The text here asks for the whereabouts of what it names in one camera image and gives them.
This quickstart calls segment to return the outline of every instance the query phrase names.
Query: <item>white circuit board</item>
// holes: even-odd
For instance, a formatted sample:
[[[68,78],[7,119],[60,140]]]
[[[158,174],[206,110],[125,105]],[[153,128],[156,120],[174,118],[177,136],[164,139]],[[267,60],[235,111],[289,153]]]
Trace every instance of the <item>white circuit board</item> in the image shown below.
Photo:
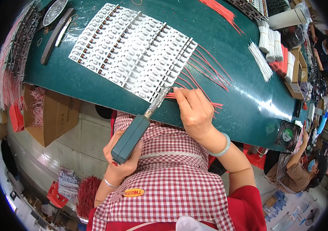
[[[152,103],[164,86],[173,85],[196,47],[166,23],[106,3],[69,58]]]

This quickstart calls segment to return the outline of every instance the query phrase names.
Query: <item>red and white checkered apron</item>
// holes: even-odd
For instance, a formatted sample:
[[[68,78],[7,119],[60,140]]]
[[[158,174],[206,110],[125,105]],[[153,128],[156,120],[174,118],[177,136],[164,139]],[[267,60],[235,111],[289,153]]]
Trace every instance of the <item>red and white checkered apron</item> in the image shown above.
[[[115,132],[125,130],[134,116],[118,112]],[[92,230],[105,230],[109,221],[176,222],[188,215],[198,221],[214,221],[219,230],[234,230],[228,215],[226,191],[219,175],[209,173],[208,152],[183,129],[151,122],[142,138],[138,168],[97,207]],[[141,196],[111,197],[132,188]]]

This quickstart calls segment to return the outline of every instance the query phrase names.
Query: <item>silver bracelet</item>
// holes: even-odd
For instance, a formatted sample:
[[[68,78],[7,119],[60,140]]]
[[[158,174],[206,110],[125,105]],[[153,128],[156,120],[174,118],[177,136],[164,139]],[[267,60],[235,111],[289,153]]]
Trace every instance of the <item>silver bracelet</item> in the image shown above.
[[[113,188],[118,188],[120,186],[120,185],[119,186],[114,186],[114,185],[110,184],[109,182],[107,182],[107,180],[105,178],[104,178],[104,181],[107,185],[109,185],[110,187],[113,187]]]

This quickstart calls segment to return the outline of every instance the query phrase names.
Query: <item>woman's left hand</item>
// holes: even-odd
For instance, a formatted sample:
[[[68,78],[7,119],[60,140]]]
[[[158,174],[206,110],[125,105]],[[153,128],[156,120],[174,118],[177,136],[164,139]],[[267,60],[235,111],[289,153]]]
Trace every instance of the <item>woman's left hand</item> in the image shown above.
[[[111,150],[115,146],[115,144],[118,142],[120,137],[123,135],[124,131],[119,130],[115,132],[115,134],[110,139],[109,143],[104,147],[104,155],[106,160],[109,162],[108,166],[108,173],[114,174],[116,177],[123,179],[126,176],[129,176],[130,174],[134,173],[134,171],[137,169],[137,164],[139,157],[141,156],[142,147],[143,147],[143,141],[139,141],[136,147],[134,148],[131,156],[124,164],[117,164],[112,160],[111,156]]]

